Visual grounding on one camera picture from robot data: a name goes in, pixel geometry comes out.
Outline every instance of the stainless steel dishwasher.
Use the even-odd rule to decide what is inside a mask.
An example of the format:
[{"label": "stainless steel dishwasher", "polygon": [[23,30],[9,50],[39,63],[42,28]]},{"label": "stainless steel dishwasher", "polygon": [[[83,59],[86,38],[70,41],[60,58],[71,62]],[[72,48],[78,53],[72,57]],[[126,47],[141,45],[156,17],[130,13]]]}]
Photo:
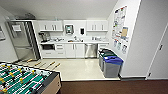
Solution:
[{"label": "stainless steel dishwasher", "polygon": [[85,58],[97,58],[97,47],[97,43],[85,44]]}]

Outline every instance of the refrigerator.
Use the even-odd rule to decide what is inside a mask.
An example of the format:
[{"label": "refrigerator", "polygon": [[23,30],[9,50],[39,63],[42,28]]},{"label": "refrigerator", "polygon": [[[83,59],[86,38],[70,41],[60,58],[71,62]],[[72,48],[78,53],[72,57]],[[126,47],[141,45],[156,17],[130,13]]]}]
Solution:
[{"label": "refrigerator", "polygon": [[19,61],[40,59],[31,21],[8,21],[7,27]]}]

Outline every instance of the recycling bin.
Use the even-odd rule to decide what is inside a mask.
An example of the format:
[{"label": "recycling bin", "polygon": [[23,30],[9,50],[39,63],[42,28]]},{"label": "recycling bin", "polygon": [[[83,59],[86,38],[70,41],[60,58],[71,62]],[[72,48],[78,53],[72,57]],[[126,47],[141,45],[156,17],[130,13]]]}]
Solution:
[{"label": "recycling bin", "polygon": [[100,53],[100,68],[103,71],[104,70],[104,63],[103,63],[103,58],[104,57],[108,57],[108,56],[117,56],[114,52],[104,52],[104,53]]},{"label": "recycling bin", "polygon": [[103,75],[105,78],[114,78],[118,77],[120,67],[123,63],[123,60],[117,56],[108,56],[103,57],[104,61],[104,71]]},{"label": "recycling bin", "polygon": [[109,50],[109,49],[99,50],[99,66],[100,66],[100,67],[101,67],[101,63],[103,62],[103,57],[101,56],[101,54],[104,54],[104,53],[114,53],[114,52],[112,52],[112,51]]}]

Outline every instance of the countertop appliance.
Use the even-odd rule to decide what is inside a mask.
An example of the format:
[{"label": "countertop appliance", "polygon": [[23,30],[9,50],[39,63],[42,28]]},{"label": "countertop appliance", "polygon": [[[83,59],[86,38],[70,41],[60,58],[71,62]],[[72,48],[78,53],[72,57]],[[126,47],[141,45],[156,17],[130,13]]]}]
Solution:
[{"label": "countertop appliance", "polygon": [[44,32],[39,32],[38,33],[40,35],[40,37],[42,38],[42,41],[41,42],[47,42],[47,34],[44,33]]}]

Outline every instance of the upper cabinet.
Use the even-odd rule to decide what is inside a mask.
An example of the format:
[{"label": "upper cabinet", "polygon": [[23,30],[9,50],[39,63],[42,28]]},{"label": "upper cabinet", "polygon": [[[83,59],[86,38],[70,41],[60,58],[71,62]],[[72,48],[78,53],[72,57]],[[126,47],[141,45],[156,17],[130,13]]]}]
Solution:
[{"label": "upper cabinet", "polygon": [[88,20],[87,31],[108,31],[108,22],[106,20]]},{"label": "upper cabinet", "polygon": [[63,31],[62,21],[38,21],[40,31]]}]

